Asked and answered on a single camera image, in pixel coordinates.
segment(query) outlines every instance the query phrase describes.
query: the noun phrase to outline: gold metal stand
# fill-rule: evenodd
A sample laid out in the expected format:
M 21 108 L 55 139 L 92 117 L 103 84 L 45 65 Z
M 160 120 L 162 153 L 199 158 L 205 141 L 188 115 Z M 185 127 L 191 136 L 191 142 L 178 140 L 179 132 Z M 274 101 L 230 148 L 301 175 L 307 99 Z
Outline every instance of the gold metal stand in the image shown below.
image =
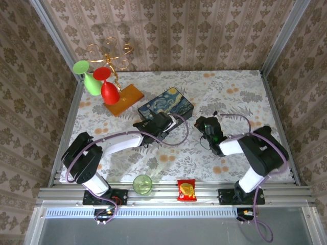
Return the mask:
M 113 48 L 114 48 L 117 45 L 117 39 L 115 37 L 108 37 L 106 39 L 106 43 L 107 43 L 107 45 L 113 44 Z M 102 63 L 104 63 L 104 65 L 108 65 L 110 67 L 112 73 L 114 74 L 114 76 L 115 76 L 114 82 L 118 88 L 121 98 L 114 105 L 107 105 L 107 104 L 104 104 L 104 105 L 114 116 L 119 116 L 121 113 L 126 111 L 129 107 L 131 107 L 132 105 L 134 105 L 136 102 L 138 102 L 140 99 L 142 99 L 144 97 L 142 92 L 140 92 L 133 84 L 130 84 L 126 88 L 121 89 L 121 85 L 118 82 L 118 74 L 115 71 L 115 68 L 117 68 L 119 70 L 127 69 L 129 66 L 129 60 L 128 59 L 122 60 L 123 65 L 125 62 L 127 62 L 126 66 L 117 66 L 112 63 L 113 60 L 122 58 L 123 56 L 131 53 L 134 50 L 134 48 L 132 47 L 132 45 L 130 43 L 126 43 L 124 45 L 125 53 L 123 55 L 111 57 L 109 54 L 106 54 L 99 45 L 97 45 L 95 43 L 90 44 L 86 50 L 88 52 L 92 53 L 92 52 L 94 52 L 95 46 L 98 47 L 99 51 L 103 55 L 103 59 L 102 60 L 88 60 L 88 61 L 95 62 L 95 63 L 102 62 Z

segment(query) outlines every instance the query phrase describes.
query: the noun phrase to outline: clear glass cup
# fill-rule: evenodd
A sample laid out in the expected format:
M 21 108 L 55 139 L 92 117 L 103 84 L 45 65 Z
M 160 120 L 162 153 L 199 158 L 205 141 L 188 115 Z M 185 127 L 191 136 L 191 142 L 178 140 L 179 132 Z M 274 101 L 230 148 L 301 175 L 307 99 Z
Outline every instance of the clear glass cup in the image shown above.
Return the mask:
M 148 195 L 152 189 L 152 180 L 147 175 L 139 175 L 133 181 L 133 189 L 140 195 Z

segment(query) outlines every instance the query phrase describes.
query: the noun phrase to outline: cable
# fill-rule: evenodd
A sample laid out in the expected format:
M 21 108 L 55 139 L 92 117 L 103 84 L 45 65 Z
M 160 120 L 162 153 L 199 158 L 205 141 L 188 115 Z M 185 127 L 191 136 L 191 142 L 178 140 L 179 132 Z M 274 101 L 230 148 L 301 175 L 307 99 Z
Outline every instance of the cable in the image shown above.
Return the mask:
M 203 144 L 202 144 L 202 142 L 201 142 L 201 140 L 203 139 L 203 136 L 201 136 L 201 138 L 200 138 L 200 145 L 203 147 L 203 148 L 205 148 L 204 146 L 203 146 Z
M 254 220 L 246 220 L 245 218 L 243 218 L 243 217 L 241 217 L 241 216 L 238 216 L 238 218 L 242 219 L 242 220 L 245 221 L 245 222 L 254 222 L 254 224 L 255 224 L 255 226 L 256 226 L 258 232 L 260 233 L 262 239 L 263 239 L 265 242 L 267 242 L 267 243 L 272 243 L 272 241 L 274 240 L 274 234 L 273 234 L 271 228 L 269 227 L 269 225 L 267 225 L 267 224 L 266 224 L 265 222 L 263 222 L 263 221 L 257 220 L 255 214 L 253 214 L 253 216 L 254 216 Z M 260 231 L 260 229 L 259 229 L 258 224 L 261 224 L 262 226 L 266 227 L 266 228 L 269 230 L 269 232 L 270 232 L 270 234 L 271 234 L 271 239 L 270 239 L 270 240 L 267 240 L 267 239 L 263 236 L 263 234 L 261 233 L 261 231 Z
M 256 209 L 257 209 L 257 215 L 259 216 L 259 207 L 258 207 L 258 204 L 256 204 Z
M 241 114 L 220 114 L 220 115 L 221 116 L 226 116 L 226 117 L 229 117 L 229 116 L 240 116 L 240 117 L 244 118 L 247 121 L 247 123 L 249 124 L 249 133 L 251 133 L 251 123 L 250 123 L 250 120 L 247 119 L 246 116 L 243 116 Z
M 168 115 L 171 115 L 171 116 L 176 116 L 176 117 L 178 117 L 178 118 L 180 118 L 182 121 L 183 121 L 183 123 L 185 124 L 185 127 L 186 127 L 186 135 L 185 135 L 185 137 L 184 137 L 184 139 L 180 142 L 180 143 L 177 143 L 177 144 L 169 144 L 169 143 L 165 143 L 165 142 L 163 142 L 162 140 L 160 140 L 160 139 L 158 139 L 157 137 L 155 137 L 155 136 L 153 136 L 152 134 L 149 134 L 149 133 L 147 133 L 147 132 L 142 132 L 142 131 L 129 131 L 129 132 L 122 132 L 122 133 L 117 133 L 117 134 L 113 134 L 113 135 L 109 135 L 109 136 L 107 136 L 107 137 L 103 137 L 103 138 L 101 138 L 101 139 L 98 139 L 98 140 L 95 140 L 95 141 L 93 141 L 93 142 L 91 142 L 90 144 L 88 144 L 86 147 L 84 147 L 78 154 L 77 154 L 77 156 L 74 158 L 74 160 L 71 162 L 71 164 L 69 165 L 69 167 L 67 168 L 67 172 L 66 172 L 66 175 L 65 175 L 65 180 L 66 180 L 66 182 L 67 183 L 74 183 L 74 180 L 72 180 L 72 181 L 70 181 L 69 179 L 68 179 L 68 177 L 69 177 L 69 173 L 70 173 L 70 171 L 72 170 L 72 168 L 73 168 L 73 166 L 75 165 L 75 163 L 77 162 L 77 160 L 83 155 L 83 153 L 87 150 L 87 149 L 89 149 L 92 145 L 94 145 L 94 144 L 96 144 L 96 143 L 99 143 L 99 142 L 103 142 L 103 141 L 105 141 L 105 140 L 108 140 L 108 139 L 112 139 L 112 138 L 115 138 L 115 137 L 118 137 L 118 136 L 121 136 L 121 135 L 127 135 L 127 134 L 142 134 L 142 135 L 147 135 L 147 136 L 149 136 L 149 137 L 151 137 L 151 138 L 153 138 L 153 139 L 155 139 L 158 143 L 161 143 L 161 144 L 165 144 L 165 145 L 168 145 L 168 146 L 178 146 L 178 145 L 181 145 L 181 144 L 183 144 L 185 141 L 186 141 L 186 139 L 187 139 L 187 137 L 188 137 L 188 135 L 189 135 L 189 126 L 188 126 L 188 123 L 186 122 L 186 120 L 184 119 L 184 117 L 182 117 L 182 116 L 180 116 L 180 115 L 178 115 L 178 114 L 168 114 Z M 118 211 L 118 206 L 117 206 L 117 204 L 114 202 L 114 201 L 112 201 L 111 199 L 109 199 L 109 198 L 104 198 L 104 197 L 100 197 L 100 196 L 98 196 L 98 195 L 96 195 L 96 194 L 94 194 L 90 189 L 88 189 L 85 185 L 83 185 L 94 197 L 96 197 L 96 198 L 98 198 L 98 199 L 101 199 L 101 200 L 104 200 L 104 201 L 108 201 L 108 202 L 110 202 L 110 203 L 112 203 L 112 204 L 114 204 L 114 206 L 115 206 L 115 209 L 114 209 L 114 213 L 113 213 L 113 215 L 107 220 L 107 222 L 110 222 L 112 219 L 113 219 L 113 217 L 115 217 L 115 215 L 116 215 L 116 213 L 117 213 L 117 211 Z
M 122 200 L 119 197 L 116 197 L 115 195 L 113 195 L 111 198 L 117 203 L 117 205 L 122 204 Z
M 272 172 L 270 175 L 277 175 L 277 174 L 281 174 L 281 173 L 285 172 L 286 169 L 287 169 L 287 160 L 286 160 L 285 156 L 283 155 L 283 153 L 269 139 L 267 139 L 266 137 L 264 137 L 264 136 L 262 136 L 260 134 L 257 134 L 257 133 L 249 133 L 249 135 L 253 135 L 253 136 L 255 136 L 255 137 L 257 137 L 257 138 L 259 138 L 259 139 L 267 142 L 279 154 L 279 156 L 283 160 L 283 165 L 284 165 L 283 166 L 283 169 L 280 170 L 280 171 L 277 171 L 277 172 Z M 256 211 L 255 211 L 255 207 L 257 205 L 256 204 L 256 201 L 257 201 L 258 193 L 259 193 L 259 189 L 260 189 L 259 186 L 262 185 L 262 184 L 264 184 L 267 179 L 268 178 L 264 178 L 263 181 L 258 185 L 258 187 L 255 190 L 254 200 L 253 200 L 253 216 L 254 216 L 255 227 L 258 230 L 258 233 L 260 234 L 261 238 L 265 242 L 267 242 L 267 243 L 272 243 L 273 240 L 274 240 L 274 235 L 273 235 L 273 232 L 272 232 L 271 228 L 266 223 L 264 223 L 264 222 L 256 219 Z M 265 226 L 266 228 L 268 228 L 268 230 L 270 231 L 270 234 L 271 234 L 271 239 L 270 240 L 266 239 L 265 236 L 261 233 L 261 230 L 260 230 L 258 224 L 262 224 L 263 226 Z

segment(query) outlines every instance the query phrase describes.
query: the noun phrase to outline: wooden base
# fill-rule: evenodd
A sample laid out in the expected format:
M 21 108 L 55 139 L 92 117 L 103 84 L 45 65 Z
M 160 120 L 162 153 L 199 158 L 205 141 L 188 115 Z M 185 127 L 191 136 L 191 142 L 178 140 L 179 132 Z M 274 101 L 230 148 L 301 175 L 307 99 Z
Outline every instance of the wooden base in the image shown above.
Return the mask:
M 119 101 L 114 105 L 107 105 L 104 103 L 104 106 L 114 115 L 119 116 L 129 107 L 134 105 L 140 99 L 144 97 L 141 91 L 139 91 L 133 84 L 128 85 L 122 90 L 122 93 L 125 97 L 125 100 L 121 97 Z

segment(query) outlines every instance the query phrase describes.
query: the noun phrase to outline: plastic wine glass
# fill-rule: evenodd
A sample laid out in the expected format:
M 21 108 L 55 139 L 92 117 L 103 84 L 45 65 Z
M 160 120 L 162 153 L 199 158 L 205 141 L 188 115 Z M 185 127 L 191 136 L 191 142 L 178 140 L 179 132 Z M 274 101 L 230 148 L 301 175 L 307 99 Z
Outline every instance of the plastic wine glass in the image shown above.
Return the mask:
M 139 175 L 133 181 L 133 189 L 140 195 L 148 195 L 152 189 L 152 180 L 147 175 Z
M 84 74 L 84 85 L 91 95 L 97 96 L 101 94 L 102 82 L 95 79 L 92 74 L 87 73 L 90 64 L 86 60 L 76 62 L 73 66 L 73 72 L 75 74 Z
M 110 77 L 110 75 L 111 70 L 108 67 L 100 67 L 96 69 L 93 73 L 93 77 L 95 79 L 103 81 L 101 95 L 104 103 L 107 105 L 114 105 L 119 101 L 120 95 L 117 87 L 114 84 L 106 81 Z

